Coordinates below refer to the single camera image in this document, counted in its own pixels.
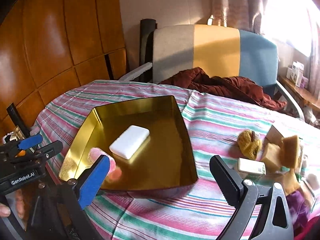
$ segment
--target maroon jacket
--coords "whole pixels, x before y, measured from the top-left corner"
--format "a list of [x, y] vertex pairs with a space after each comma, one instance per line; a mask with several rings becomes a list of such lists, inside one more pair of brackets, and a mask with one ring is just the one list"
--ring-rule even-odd
[[180, 71], [160, 84], [174, 85], [181, 88], [194, 89], [211, 95], [237, 99], [255, 104], [270, 110], [282, 110], [287, 102], [272, 100], [263, 93], [262, 87], [244, 77], [210, 78], [201, 68]]

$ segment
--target gold tray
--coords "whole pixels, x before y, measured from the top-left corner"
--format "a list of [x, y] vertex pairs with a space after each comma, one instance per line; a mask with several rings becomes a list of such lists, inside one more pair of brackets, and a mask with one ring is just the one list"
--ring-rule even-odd
[[[149, 129], [150, 136], [130, 160], [109, 150], [130, 125]], [[91, 167], [88, 153], [99, 147], [121, 168], [119, 181], [104, 181], [101, 190], [134, 197], [185, 194], [197, 181], [190, 139], [174, 96], [141, 98], [92, 109], [79, 129], [59, 172], [67, 181]]]

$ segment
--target purple cloth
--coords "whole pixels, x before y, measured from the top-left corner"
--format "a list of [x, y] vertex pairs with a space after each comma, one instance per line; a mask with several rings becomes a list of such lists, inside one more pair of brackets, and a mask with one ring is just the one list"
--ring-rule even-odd
[[296, 190], [286, 196], [290, 215], [292, 218], [293, 229], [304, 228], [308, 223], [309, 207], [304, 203], [304, 197], [300, 191]]

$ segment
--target striped tablecloth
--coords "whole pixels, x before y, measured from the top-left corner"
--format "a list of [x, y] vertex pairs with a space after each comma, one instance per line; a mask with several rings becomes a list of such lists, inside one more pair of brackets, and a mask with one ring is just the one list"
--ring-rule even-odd
[[[234, 208], [228, 206], [209, 170], [209, 160], [219, 154], [231, 167], [242, 157], [237, 136], [252, 129], [265, 137], [271, 124], [283, 122], [304, 139], [307, 146], [320, 148], [320, 130], [297, 119], [240, 101], [199, 93], [174, 86], [96, 80], [59, 96], [39, 114], [36, 126], [43, 144], [63, 142], [61, 154], [48, 162], [49, 173], [57, 174], [73, 138], [95, 106], [124, 100], [174, 95], [188, 129], [196, 161], [198, 182], [180, 199], [132, 199], [97, 196], [85, 211], [105, 239], [215, 239]], [[319, 173], [318, 152], [309, 154], [310, 169]], [[248, 239], [259, 212], [257, 206], [242, 239]], [[320, 214], [316, 205], [311, 217]]]

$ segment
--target chair backrest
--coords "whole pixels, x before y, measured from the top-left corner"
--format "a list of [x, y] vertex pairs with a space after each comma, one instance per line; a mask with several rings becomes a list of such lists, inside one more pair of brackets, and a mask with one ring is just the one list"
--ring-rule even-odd
[[155, 30], [153, 82], [194, 67], [210, 77], [248, 77], [273, 94], [277, 48], [261, 35], [228, 27], [175, 25]]

